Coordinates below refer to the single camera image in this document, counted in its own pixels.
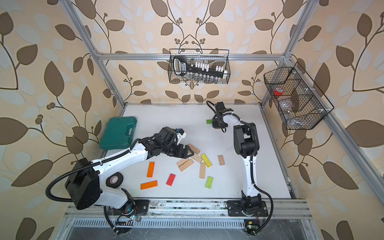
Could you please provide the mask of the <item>yellow block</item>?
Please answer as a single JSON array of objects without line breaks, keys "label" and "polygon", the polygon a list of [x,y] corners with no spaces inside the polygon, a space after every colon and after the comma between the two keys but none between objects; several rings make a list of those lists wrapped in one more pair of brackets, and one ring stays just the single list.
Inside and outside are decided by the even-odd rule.
[{"label": "yellow block", "polygon": [[212,166],[211,161],[207,157],[206,154],[201,154],[201,158],[203,159],[204,163],[206,164],[207,168],[210,168]]}]

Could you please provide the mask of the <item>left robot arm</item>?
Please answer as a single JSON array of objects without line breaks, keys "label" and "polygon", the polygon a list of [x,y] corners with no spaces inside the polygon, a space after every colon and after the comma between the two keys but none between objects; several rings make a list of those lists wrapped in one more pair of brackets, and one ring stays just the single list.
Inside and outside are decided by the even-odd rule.
[{"label": "left robot arm", "polygon": [[74,203],[78,210],[90,206],[111,207],[123,215],[133,212],[135,201],[121,187],[121,171],[160,154],[178,159],[194,155],[188,145],[181,144],[186,136],[183,129],[164,127],[151,137],[136,139],[132,145],[116,154],[101,159],[78,160],[73,169],[56,179],[46,188],[46,196],[56,202]]}]

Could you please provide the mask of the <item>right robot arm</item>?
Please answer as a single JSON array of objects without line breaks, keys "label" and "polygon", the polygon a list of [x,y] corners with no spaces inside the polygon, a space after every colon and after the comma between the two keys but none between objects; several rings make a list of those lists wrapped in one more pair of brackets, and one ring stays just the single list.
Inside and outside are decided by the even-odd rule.
[{"label": "right robot arm", "polygon": [[272,196],[257,185],[256,160],[260,150],[257,128],[254,123],[243,121],[231,108],[226,108],[223,102],[216,104],[208,101],[207,106],[214,112],[212,125],[215,129],[226,132],[227,128],[233,128],[234,149],[242,158],[244,183],[242,189],[242,211],[250,215],[255,208],[262,208],[262,196],[268,197],[271,203],[270,211],[274,210]]}]

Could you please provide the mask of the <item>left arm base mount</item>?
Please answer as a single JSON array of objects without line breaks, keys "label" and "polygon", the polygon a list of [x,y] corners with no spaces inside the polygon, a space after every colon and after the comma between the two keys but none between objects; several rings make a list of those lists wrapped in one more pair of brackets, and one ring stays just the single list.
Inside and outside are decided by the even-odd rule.
[{"label": "left arm base mount", "polygon": [[128,200],[121,208],[107,207],[116,216],[136,216],[146,214],[149,210],[149,200]]}]

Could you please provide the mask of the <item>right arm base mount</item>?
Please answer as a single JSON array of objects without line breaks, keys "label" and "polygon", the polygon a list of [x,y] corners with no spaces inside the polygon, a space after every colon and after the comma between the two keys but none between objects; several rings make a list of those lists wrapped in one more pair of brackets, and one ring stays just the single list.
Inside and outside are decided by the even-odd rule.
[{"label": "right arm base mount", "polygon": [[230,217],[268,217],[269,212],[265,201],[253,205],[242,203],[240,200],[226,202],[226,208]]}]

